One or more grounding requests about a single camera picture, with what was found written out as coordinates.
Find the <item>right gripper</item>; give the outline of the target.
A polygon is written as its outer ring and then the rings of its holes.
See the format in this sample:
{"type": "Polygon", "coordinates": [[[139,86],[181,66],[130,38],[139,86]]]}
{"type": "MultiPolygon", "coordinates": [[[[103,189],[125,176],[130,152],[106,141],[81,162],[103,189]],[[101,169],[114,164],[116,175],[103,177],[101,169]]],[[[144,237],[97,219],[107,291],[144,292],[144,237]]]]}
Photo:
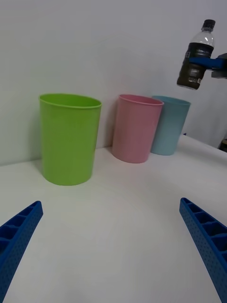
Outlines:
{"type": "Polygon", "coordinates": [[[216,59],[208,57],[190,57],[189,63],[211,70],[211,77],[215,79],[227,79],[227,53],[219,55],[216,59]]]}

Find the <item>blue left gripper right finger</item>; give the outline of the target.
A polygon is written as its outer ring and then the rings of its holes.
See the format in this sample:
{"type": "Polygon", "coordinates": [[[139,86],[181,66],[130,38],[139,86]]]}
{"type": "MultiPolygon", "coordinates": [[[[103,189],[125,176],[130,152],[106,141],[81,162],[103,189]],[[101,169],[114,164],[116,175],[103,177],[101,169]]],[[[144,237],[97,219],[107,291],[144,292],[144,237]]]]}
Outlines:
{"type": "Polygon", "coordinates": [[[184,197],[179,212],[221,302],[227,302],[227,227],[184,197]]]}

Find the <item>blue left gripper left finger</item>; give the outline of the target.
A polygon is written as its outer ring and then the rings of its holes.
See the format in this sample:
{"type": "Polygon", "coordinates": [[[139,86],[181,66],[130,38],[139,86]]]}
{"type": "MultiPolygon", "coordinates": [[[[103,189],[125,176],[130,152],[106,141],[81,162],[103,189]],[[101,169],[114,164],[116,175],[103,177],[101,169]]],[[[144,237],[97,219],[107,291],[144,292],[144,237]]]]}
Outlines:
{"type": "Polygon", "coordinates": [[[3,302],[14,274],[43,216],[36,201],[0,227],[0,302],[3,302]]]}

